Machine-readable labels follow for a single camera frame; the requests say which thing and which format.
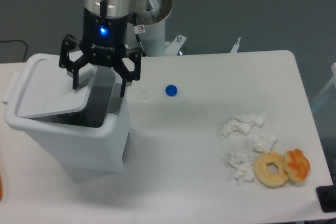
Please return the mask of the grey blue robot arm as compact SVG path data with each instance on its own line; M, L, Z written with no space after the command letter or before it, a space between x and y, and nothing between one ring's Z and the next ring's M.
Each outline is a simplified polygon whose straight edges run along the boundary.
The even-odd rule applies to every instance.
M132 0L85 0L82 40L66 35L59 58L59 66L73 78L73 89L88 63L113 68L122 78L121 96L127 84L140 79L142 49L125 46L128 21L137 17L131 8Z

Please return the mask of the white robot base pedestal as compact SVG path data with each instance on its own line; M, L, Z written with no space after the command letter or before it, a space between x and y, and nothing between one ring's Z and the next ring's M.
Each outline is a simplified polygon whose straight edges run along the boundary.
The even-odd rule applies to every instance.
M165 22L172 0L132 0L126 42L129 48L142 47L148 57L165 55Z

